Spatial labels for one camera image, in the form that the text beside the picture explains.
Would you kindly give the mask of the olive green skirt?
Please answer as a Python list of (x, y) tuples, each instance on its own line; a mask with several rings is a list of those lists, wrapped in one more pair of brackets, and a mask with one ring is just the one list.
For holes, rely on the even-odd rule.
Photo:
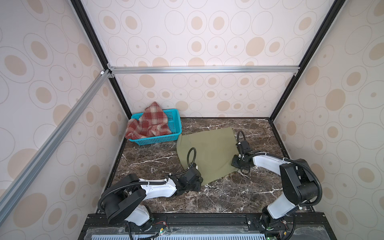
[(180, 135), (177, 140), (177, 154), (186, 169), (189, 150), (197, 150), (195, 163), (202, 175), (204, 186), (237, 171), (232, 166), (233, 157), (239, 154), (236, 143), (232, 128)]

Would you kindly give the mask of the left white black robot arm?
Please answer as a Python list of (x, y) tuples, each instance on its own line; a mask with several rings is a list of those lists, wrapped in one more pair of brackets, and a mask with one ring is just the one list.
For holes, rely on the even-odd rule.
[(129, 174), (102, 193), (98, 209), (106, 214), (109, 224), (130, 222), (143, 227), (153, 221), (143, 201), (199, 192), (202, 183), (203, 177), (195, 163), (180, 173), (169, 174), (163, 180), (144, 180), (136, 174)]

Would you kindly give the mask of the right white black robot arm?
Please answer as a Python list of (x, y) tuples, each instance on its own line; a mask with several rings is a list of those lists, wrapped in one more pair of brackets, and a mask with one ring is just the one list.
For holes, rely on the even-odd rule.
[(305, 160), (253, 151), (247, 141), (237, 142), (236, 147), (239, 153), (233, 157), (233, 167), (248, 172), (252, 167), (261, 167), (281, 177), (283, 193), (263, 209), (262, 220), (278, 220), (300, 207), (315, 206), (321, 201), (320, 180)]

